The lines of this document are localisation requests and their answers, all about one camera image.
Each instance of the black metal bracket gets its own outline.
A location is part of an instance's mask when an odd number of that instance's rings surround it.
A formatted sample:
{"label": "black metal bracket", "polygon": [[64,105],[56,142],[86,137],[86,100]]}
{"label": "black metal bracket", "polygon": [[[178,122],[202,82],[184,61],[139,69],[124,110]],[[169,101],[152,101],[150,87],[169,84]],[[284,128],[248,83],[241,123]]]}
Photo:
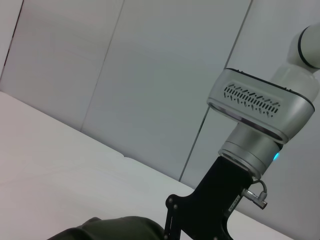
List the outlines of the black metal bracket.
{"label": "black metal bracket", "polygon": [[191,195],[167,198],[164,239],[179,240],[182,230],[194,240],[232,240],[228,218],[252,183],[248,171],[218,157]]}

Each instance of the dark green fabric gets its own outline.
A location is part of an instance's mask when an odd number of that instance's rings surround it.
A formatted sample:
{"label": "dark green fabric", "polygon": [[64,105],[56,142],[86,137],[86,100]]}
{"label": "dark green fabric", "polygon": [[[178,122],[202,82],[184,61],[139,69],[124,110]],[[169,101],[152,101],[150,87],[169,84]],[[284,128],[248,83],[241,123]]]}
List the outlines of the dark green fabric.
{"label": "dark green fabric", "polygon": [[164,230],[156,222],[138,216],[101,220],[65,230],[49,240],[163,240]]}

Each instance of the cylindrical metal joint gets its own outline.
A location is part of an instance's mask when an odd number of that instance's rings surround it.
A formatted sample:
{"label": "cylindrical metal joint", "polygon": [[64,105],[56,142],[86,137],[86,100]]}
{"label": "cylindrical metal joint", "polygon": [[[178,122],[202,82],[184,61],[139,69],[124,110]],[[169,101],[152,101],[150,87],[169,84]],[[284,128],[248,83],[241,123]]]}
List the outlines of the cylindrical metal joint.
{"label": "cylindrical metal joint", "polygon": [[248,169],[260,179],[273,162],[280,147],[273,140],[239,123],[219,151],[219,154]]}

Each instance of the blue led light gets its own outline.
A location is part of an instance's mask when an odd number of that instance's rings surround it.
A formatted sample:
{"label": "blue led light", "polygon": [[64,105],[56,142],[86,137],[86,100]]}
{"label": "blue led light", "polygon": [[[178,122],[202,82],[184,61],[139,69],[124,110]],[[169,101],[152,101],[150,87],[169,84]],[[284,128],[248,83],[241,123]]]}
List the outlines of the blue led light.
{"label": "blue led light", "polygon": [[277,158],[279,157],[279,153],[277,153],[274,158],[273,158],[273,161],[277,160]]}

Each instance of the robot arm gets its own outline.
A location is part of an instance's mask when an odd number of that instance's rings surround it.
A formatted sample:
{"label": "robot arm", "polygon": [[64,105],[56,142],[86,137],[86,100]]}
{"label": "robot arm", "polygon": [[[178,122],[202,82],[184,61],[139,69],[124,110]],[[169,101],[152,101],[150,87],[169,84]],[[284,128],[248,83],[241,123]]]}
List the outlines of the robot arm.
{"label": "robot arm", "polygon": [[[267,187],[260,181],[282,149],[308,122],[319,82],[320,23],[296,35],[287,62],[270,82],[234,69],[224,69],[207,100],[215,111],[238,122],[194,192],[171,195],[164,239],[179,240],[183,230],[194,240],[232,240],[227,221],[242,197],[261,209]],[[250,185],[261,182],[259,196]]]}

